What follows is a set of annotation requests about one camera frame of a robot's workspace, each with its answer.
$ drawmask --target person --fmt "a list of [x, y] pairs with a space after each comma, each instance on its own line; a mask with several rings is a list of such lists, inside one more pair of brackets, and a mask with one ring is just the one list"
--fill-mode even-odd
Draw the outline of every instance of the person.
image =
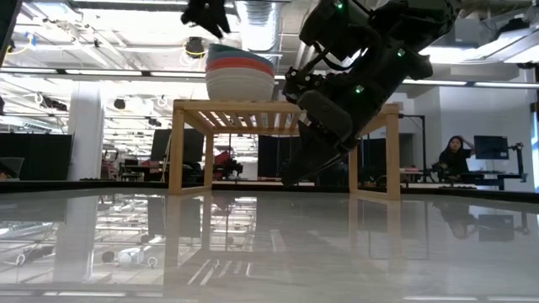
[[462, 136], [453, 136], [447, 143], [446, 149], [440, 154], [439, 164], [446, 172], [446, 176], [459, 180], [461, 174], [469, 173], [466, 159], [475, 154], [475, 147]]

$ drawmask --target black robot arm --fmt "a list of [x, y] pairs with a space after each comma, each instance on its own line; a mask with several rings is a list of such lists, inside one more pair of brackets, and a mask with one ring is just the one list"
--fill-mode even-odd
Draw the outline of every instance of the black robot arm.
[[[320, 172], [354, 149], [361, 130], [406, 77], [432, 76], [429, 57], [419, 51], [451, 30], [459, 4], [393, 0], [373, 11], [353, 0], [322, 0], [317, 5], [300, 40], [313, 45], [318, 55], [299, 70], [290, 68], [283, 89], [310, 121], [299, 122], [302, 148], [282, 173], [284, 185]], [[357, 58], [341, 67], [327, 54], [341, 61]], [[312, 74], [320, 61], [341, 73]]]

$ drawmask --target computer monitor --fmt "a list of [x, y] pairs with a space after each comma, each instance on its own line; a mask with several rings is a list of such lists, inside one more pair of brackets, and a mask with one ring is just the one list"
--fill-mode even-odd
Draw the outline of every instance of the computer monitor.
[[509, 160], [506, 136], [474, 136], [475, 157], [480, 160]]

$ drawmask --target ceiling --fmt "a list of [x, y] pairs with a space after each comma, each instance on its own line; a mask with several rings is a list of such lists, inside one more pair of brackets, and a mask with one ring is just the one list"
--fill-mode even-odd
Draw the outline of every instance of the ceiling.
[[[364, 0], [362, 2], [375, 8], [386, 1]], [[7, 56], [3, 66], [203, 72], [205, 59], [192, 59], [185, 52], [184, 46], [189, 37], [201, 37], [206, 46], [210, 43], [236, 47], [245, 45], [247, 39], [245, 30], [240, 18], [234, 13], [233, 3], [227, 3], [227, 11], [230, 12], [228, 20], [232, 32], [221, 42], [200, 27], [191, 27], [181, 23], [179, 17], [185, 4], [185, 1], [179, 0], [26, 1], [18, 16], [13, 34], [16, 55]], [[276, 58], [278, 74], [283, 74], [289, 66], [293, 66], [298, 57], [302, 57], [305, 61], [312, 54], [308, 47], [300, 47], [298, 34], [307, 13], [316, 4], [316, 1], [310, 0], [275, 2], [275, 9], [279, 13], [277, 43], [273, 50], [259, 50], [255, 53]], [[468, 18], [472, 18], [474, 12], [486, 11], [484, 2], [465, 1], [465, 4]], [[522, 1], [492, 1], [491, 4], [493, 8], [491, 13], [504, 13], [505, 10], [515, 10], [526, 5]], [[328, 67], [320, 64], [316, 69], [326, 72]], [[470, 74], [475, 78], [509, 80], [517, 73], [518, 70], [514, 65], [507, 64], [435, 66], [435, 77], [451, 80], [469, 78]], [[3, 79], [0, 82], [0, 95], [7, 103], [6, 112], [66, 114], [56, 109], [44, 108], [40, 105], [40, 101], [41, 96], [47, 96], [69, 107], [72, 80], [13, 77], [5, 74], [0, 77]], [[200, 81], [106, 80], [103, 83], [107, 91], [114, 95], [107, 101], [107, 116], [153, 115], [162, 117], [159, 120], [163, 128], [169, 127], [168, 117], [172, 113], [173, 100], [208, 98], [205, 84]], [[407, 92], [407, 89], [399, 88], [399, 91]], [[128, 106], [126, 110], [118, 110], [114, 106], [115, 98], [135, 99], [137, 102], [140, 98], [145, 104], [153, 104], [153, 106]], [[37, 131], [39, 127], [50, 128], [53, 132], [67, 130], [67, 117], [17, 118], [18, 123], [14, 122], [14, 118], [0, 119], [0, 131], [13, 128], [21, 131]], [[36, 127], [24, 129], [20, 126], [24, 122]], [[149, 135], [155, 128], [155, 125], [149, 125], [147, 119], [144, 118], [107, 119], [105, 143], [114, 143], [107, 135], [110, 133], [131, 135], [134, 130], [145, 130], [145, 133]], [[148, 153], [149, 150], [145, 148], [142, 152]]]

